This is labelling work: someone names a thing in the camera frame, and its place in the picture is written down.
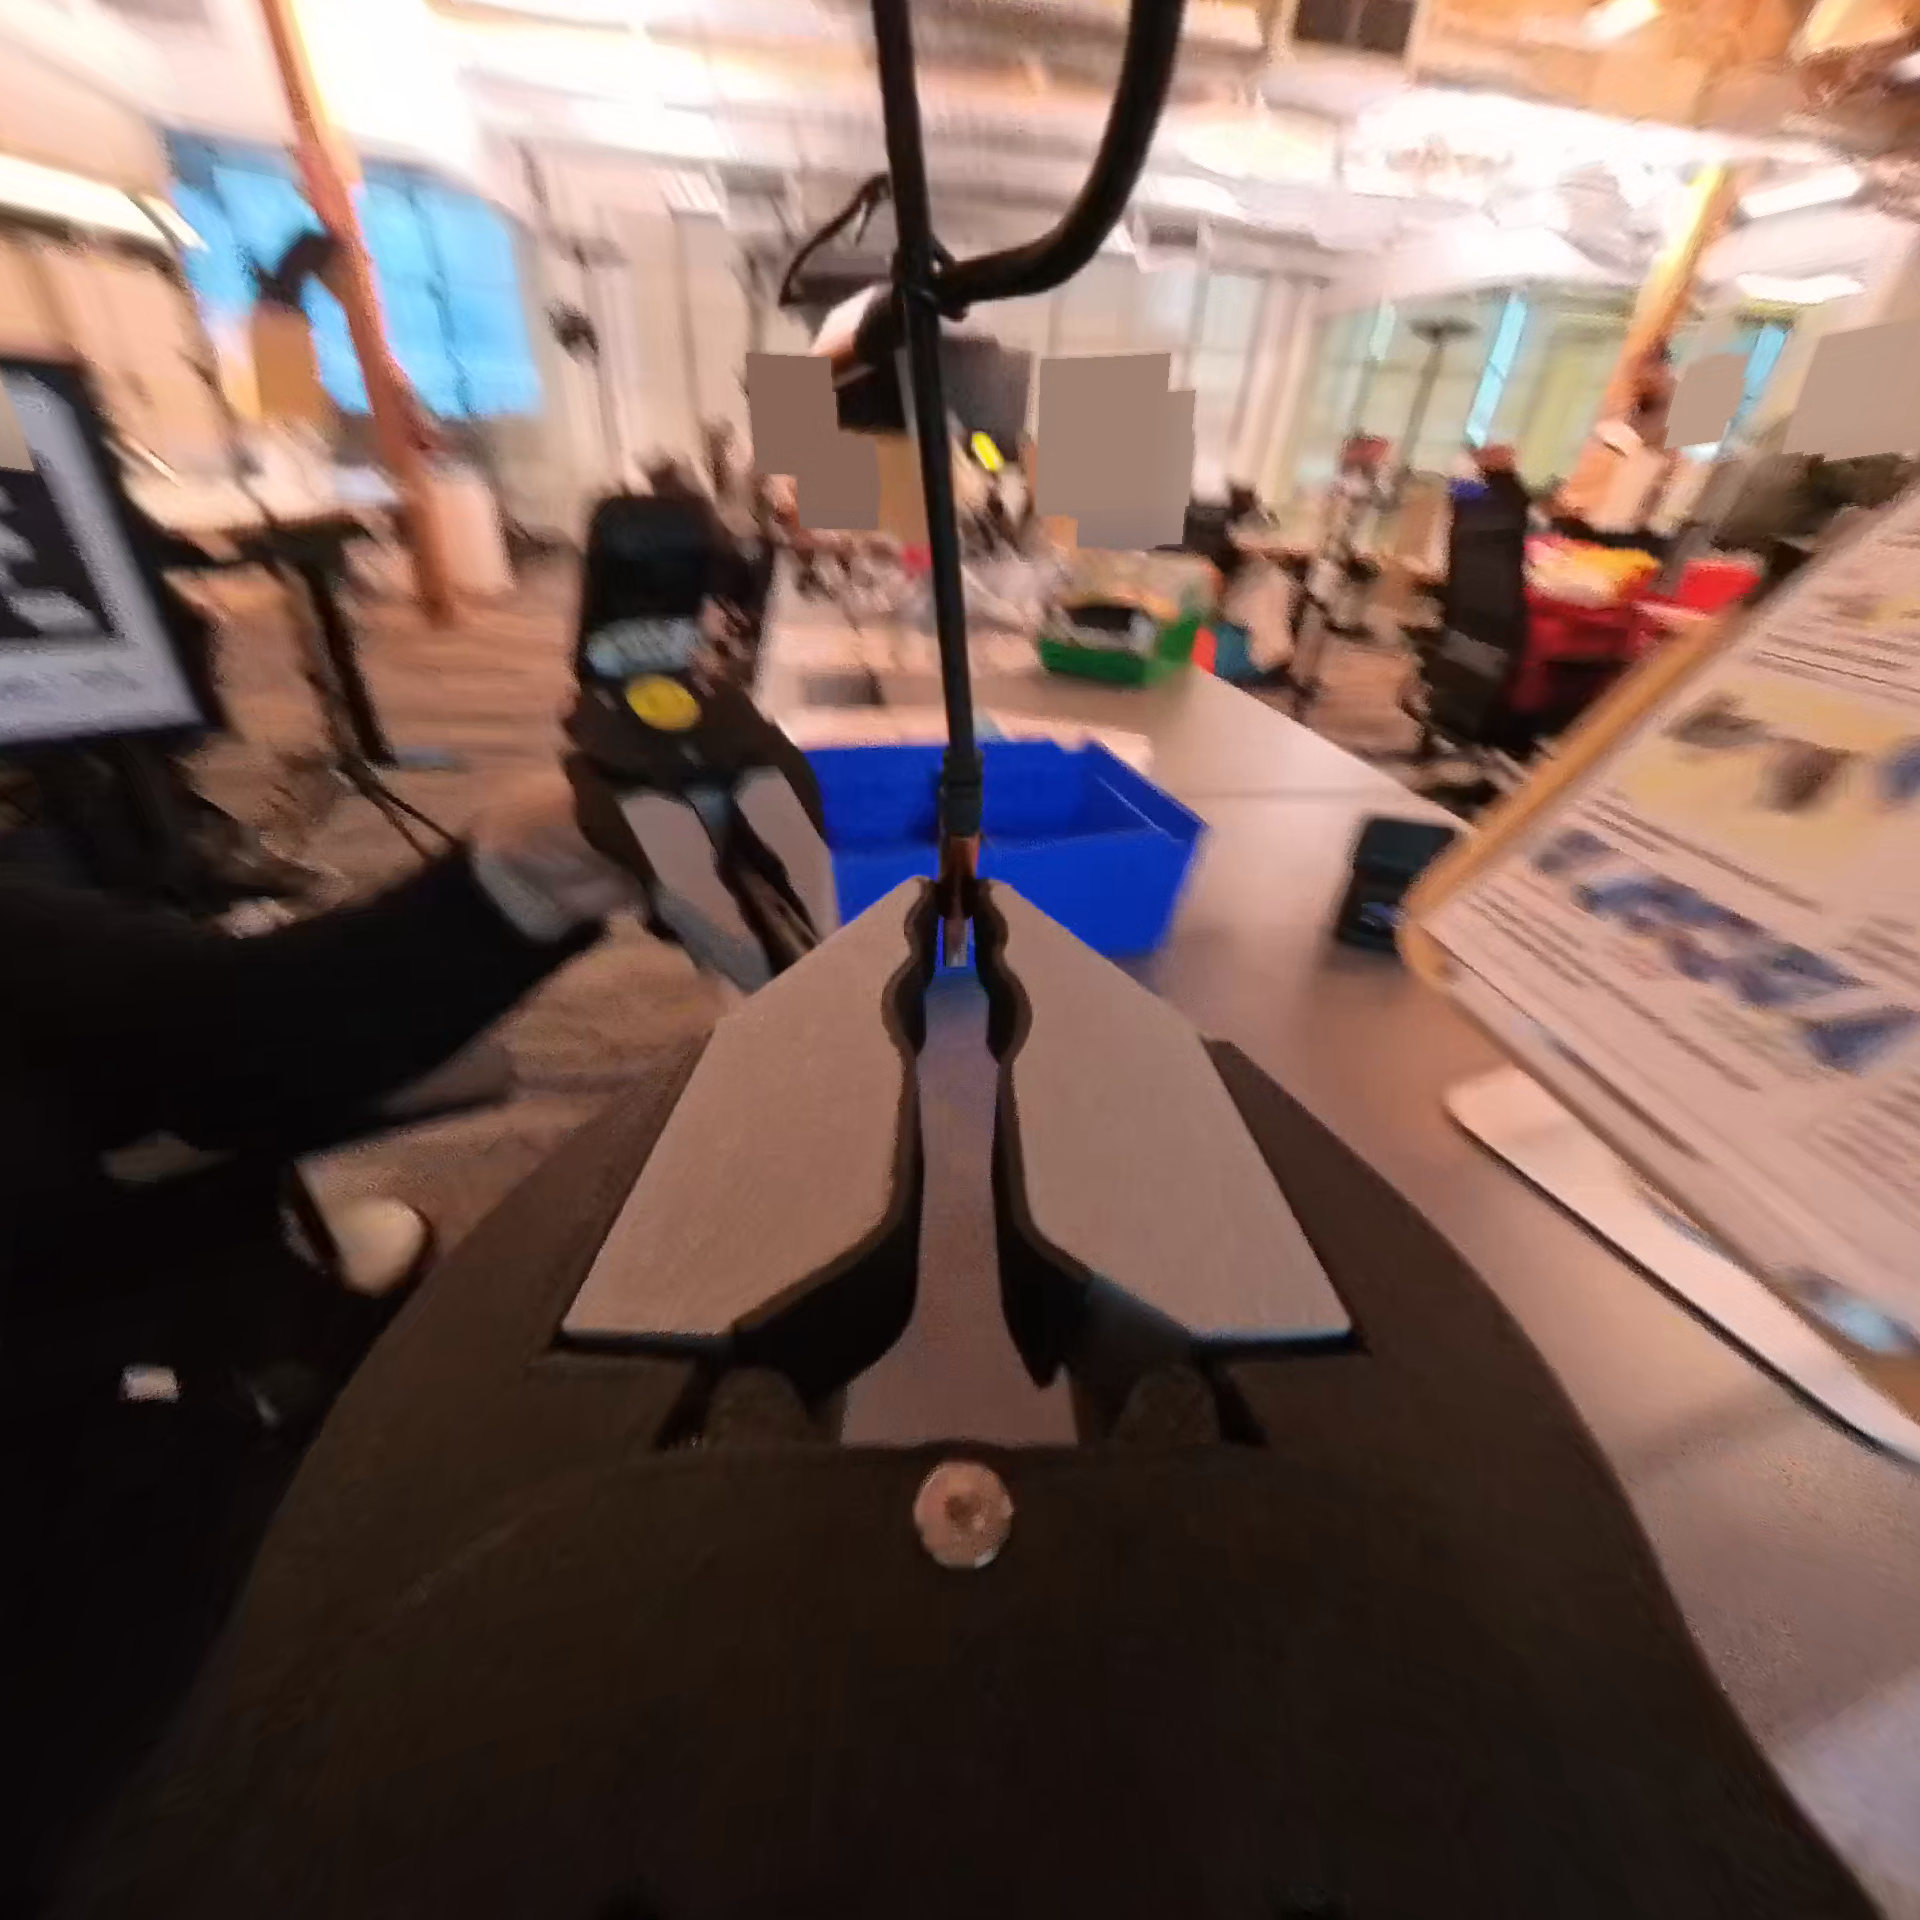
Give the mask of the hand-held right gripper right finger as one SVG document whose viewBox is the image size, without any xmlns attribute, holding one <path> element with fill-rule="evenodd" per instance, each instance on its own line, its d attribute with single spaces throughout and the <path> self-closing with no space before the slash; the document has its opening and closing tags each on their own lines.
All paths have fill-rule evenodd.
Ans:
<svg viewBox="0 0 1920 1920">
<path fill-rule="evenodd" d="M 1352 1343 L 1201 1034 L 1002 883 L 978 893 L 999 1301 L 1035 1384 Z"/>
</svg>

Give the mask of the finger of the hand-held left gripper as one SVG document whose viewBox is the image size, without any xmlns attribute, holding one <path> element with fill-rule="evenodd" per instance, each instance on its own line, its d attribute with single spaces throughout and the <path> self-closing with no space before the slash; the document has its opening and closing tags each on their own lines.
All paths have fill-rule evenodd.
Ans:
<svg viewBox="0 0 1920 1920">
<path fill-rule="evenodd" d="M 732 792 L 732 877 L 766 949 L 818 949 L 836 932 L 829 841 L 780 770 L 748 772 Z"/>
<path fill-rule="evenodd" d="M 670 796 L 634 789 L 616 800 L 616 817 L 634 848 L 634 872 L 646 912 L 697 968 L 755 994 L 771 975 L 771 957 L 748 904 L 718 866 L 718 852 L 700 811 Z"/>
</svg>

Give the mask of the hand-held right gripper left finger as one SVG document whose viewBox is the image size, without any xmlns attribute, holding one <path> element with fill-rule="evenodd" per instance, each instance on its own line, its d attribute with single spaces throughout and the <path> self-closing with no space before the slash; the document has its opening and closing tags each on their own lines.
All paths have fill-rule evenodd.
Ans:
<svg viewBox="0 0 1920 1920">
<path fill-rule="evenodd" d="M 578 1354 L 774 1370 L 842 1395 L 916 1312 L 926 883 L 711 1034 L 581 1290 Z"/>
</svg>

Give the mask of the blue plastic bin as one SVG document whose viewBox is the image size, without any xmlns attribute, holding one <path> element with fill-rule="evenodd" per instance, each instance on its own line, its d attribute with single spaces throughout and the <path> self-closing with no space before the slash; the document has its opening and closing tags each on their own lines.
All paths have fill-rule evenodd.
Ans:
<svg viewBox="0 0 1920 1920">
<path fill-rule="evenodd" d="M 934 744 L 806 752 L 825 804 L 842 922 L 937 874 Z M 1013 888 L 1105 957 L 1157 952 L 1177 919 L 1205 822 L 1104 744 L 982 744 L 979 877 Z"/>
</svg>

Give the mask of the person's left forearm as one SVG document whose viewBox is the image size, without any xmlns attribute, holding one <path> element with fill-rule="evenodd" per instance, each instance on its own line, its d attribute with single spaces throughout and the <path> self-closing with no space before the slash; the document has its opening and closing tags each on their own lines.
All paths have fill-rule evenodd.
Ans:
<svg viewBox="0 0 1920 1920">
<path fill-rule="evenodd" d="M 2 1180 L 115 1148 L 307 1145 L 506 1020 L 603 915 L 526 926 L 471 852 L 270 932 L 2 883 Z"/>
</svg>

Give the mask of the person's left hand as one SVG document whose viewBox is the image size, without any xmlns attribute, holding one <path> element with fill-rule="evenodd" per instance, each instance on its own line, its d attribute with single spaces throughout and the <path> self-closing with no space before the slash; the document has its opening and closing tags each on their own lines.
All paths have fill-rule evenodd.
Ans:
<svg viewBox="0 0 1920 1920">
<path fill-rule="evenodd" d="M 590 845 L 559 772 L 482 804 L 467 828 L 467 860 L 495 908 L 545 947 L 644 909 L 637 880 Z"/>
</svg>

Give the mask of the black overhead light panel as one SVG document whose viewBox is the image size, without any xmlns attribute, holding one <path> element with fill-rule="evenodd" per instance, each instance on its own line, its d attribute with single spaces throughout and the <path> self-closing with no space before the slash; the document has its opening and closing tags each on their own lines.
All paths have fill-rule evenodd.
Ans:
<svg viewBox="0 0 1920 1920">
<path fill-rule="evenodd" d="M 937 348 L 948 429 L 959 439 L 982 429 L 999 446 L 1018 442 L 1031 407 L 1031 355 L 948 323 L 940 326 Z M 871 281 L 832 306 L 809 340 L 809 355 L 829 362 L 833 418 L 842 434 L 871 439 L 919 434 L 905 306 L 888 281 Z"/>
</svg>

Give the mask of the green cardboard box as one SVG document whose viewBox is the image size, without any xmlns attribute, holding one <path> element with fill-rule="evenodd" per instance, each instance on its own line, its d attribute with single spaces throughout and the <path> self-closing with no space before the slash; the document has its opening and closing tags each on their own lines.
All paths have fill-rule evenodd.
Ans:
<svg viewBox="0 0 1920 1920">
<path fill-rule="evenodd" d="M 1053 681 L 1145 690 L 1194 667 L 1194 646 L 1213 612 L 1213 592 L 1194 581 L 1070 585 L 1045 609 L 1038 668 Z"/>
</svg>

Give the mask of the white stand base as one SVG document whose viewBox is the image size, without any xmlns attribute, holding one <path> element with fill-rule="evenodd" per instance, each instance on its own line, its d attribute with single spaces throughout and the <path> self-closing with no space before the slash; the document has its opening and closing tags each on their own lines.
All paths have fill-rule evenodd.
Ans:
<svg viewBox="0 0 1920 1920">
<path fill-rule="evenodd" d="M 1741 1356 L 1852 1439 L 1918 1468 L 1918 1356 L 1851 1347 L 1839 1328 L 1751 1277 L 1522 1069 L 1465 1079 L 1444 1106 L 1469 1140 Z"/>
</svg>

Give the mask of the black framed marker sign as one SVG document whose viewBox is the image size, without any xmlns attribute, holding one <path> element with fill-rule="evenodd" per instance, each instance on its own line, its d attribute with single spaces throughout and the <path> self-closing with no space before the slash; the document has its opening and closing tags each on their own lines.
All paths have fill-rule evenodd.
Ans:
<svg viewBox="0 0 1920 1920">
<path fill-rule="evenodd" d="M 5 355 L 2 755 L 216 721 L 91 383 L 72 362 Z"/>
</svg>

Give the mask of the person's dark clothed body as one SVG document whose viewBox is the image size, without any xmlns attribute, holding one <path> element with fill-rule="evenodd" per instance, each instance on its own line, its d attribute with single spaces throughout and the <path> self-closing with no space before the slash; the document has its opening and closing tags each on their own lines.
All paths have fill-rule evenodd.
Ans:
<svg viewBox="0 0 1920 1920">
<path fill-rule="evenodd" d="M 289 1161 L 460 1043 L 186 1057 L 2 1032 L 2 1916 L 35 1917 L 218 1635 L 310 1434 L 416 1287 L 296 1253 Z"/>
</svg>

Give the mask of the black office chair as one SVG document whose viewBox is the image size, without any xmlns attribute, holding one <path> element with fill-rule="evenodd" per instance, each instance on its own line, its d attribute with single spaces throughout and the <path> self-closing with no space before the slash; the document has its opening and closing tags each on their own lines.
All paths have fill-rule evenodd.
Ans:
<svg viewBox="0 0 1920 1920">
<path fill-rule="evenodd" d="M 1417 728 L 1416 765 L 1449 749 L 1522 758 L 1541 730 L 1522 705 L 1533 504 L 1510 450 L 1483 452 L 1476 469 L 1475 483 L 1451 483 L 1438 622 L 1406 633 L 1411 678 L 1402 712 Z"/>
</svg>

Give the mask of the red plastic bin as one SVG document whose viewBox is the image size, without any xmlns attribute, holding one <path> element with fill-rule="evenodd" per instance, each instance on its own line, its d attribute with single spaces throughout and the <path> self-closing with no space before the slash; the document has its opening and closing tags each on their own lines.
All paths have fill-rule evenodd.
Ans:
<svg viewBox="0 0 1920 1920">
<path fill-rule="evenodd" d="M 1514 707 L 1543 716 L 1609 686 L 1674 639 L 1730 619 L 1761 585 L 1750 556 L 1667 566 L 1640 547 L 1533 539 L 1525 563 L 1528 640 Z"/>
</svg>

